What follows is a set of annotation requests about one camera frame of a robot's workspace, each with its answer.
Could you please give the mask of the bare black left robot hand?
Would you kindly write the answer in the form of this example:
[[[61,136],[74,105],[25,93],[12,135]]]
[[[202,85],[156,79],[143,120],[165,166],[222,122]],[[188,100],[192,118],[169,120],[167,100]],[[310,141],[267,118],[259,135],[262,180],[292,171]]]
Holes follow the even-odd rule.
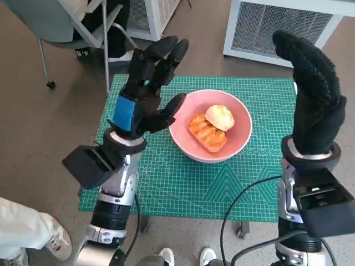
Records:
[[[189,47],[187,39],[168,36],[150,44],[145,50],[136,48],[128,66],[128,81],[115,103],[108,121],[117,135],[137,139],[145,132],[155,133],[175,122],[175,114],[186,99],[185,93],[175,95],[161,109],[161,89],[173,80],[174,71]]]

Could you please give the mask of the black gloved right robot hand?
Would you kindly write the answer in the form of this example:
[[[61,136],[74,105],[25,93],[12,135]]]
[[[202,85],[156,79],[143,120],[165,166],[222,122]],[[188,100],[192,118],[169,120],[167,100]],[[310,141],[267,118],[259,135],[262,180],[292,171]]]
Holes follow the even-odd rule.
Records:
[[[344,123],[347,103],[336,66],[304,38],[278,30],[272,40],[276,54],[293,65],[297,96],[292,138],[296,150],[301,155],[326,154]]]

